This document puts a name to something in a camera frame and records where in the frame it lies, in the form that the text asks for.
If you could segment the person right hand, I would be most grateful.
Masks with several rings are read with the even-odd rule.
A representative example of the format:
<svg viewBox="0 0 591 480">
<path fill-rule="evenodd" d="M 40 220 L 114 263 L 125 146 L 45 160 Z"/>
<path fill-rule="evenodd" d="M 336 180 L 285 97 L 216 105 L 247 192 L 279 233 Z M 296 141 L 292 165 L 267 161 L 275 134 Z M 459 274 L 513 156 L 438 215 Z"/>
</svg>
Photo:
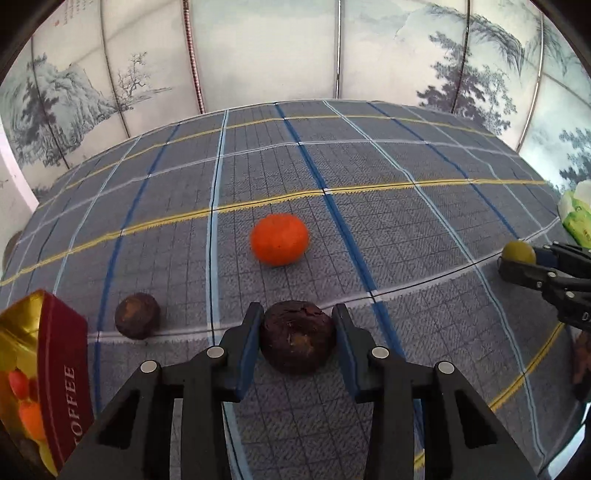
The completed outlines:
<svg viewBox="0 0 591 480">
<path fill-rule="evenodd" d="M 590 333 L 582 331 L 574 344 L 573 384 L 582 383 L 586 372 L 590 369 Z"/>
</svg>

